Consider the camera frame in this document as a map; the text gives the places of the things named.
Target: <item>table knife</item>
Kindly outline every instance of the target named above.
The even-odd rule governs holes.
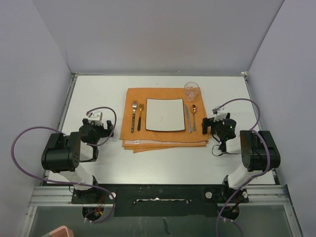
[[[190,112],[189,112],[188,106],[187,105],[185,106],[186,106],[186,114],[187,114],[188,125],[189,125],[189,133],[192,133],[191,122],[190,122]]]

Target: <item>spoon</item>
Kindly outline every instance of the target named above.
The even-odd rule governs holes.
[[[191,106],[191,113],[193,114],[193,131],[195,132],[197,130],[196,128],[196,117],[195,114],[197,113],[198,109],[196,105]]]

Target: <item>gray wall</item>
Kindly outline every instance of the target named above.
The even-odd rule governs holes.
[[[30,126],[57,127],[71,74],[32,0],[0,2],[0,236],[18,236],[38,181],[13,164],[14,137]],[[40,157],[49,132],[25,134],[17,143],[20,164],[43,174]]]
[[[304,236],[316,232],[316,1],[286,0],[249,71]]]
[[[283,0],[34,0],[76,73],[247,71]]]

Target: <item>black metal bracket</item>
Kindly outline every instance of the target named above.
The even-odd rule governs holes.
[[[104,185],[99,186],[116,194],[116,217],[123,216],[188,216],[218,215],[218,203],[225,203],[234,192],[225,183],[223,185]],[[231,201],[236,203],[242,196],[239,192]],[[108,193],[103,193],[104,203],[112,204]],[[73,194],[73,204],[99,203],[95,199],[79,197]]]

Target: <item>screw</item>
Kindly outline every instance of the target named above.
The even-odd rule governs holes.
[[[117,196],[115,193],[112,193],[112,195],[113,195],[114,198],[116,198],[116,196]],[[111,200],[113,200],[113,197],[112,197],[111,195],[109,195],[109,198],[110,198]]]
[[[212,193],[211,192],[206,192],[205,196],[206,196],[206,198],[210,199],[210,198],[212,198]]]
[[[243,195],[244,198],[248,197],[248,193],[247,192],[243,192],[242,195]]]

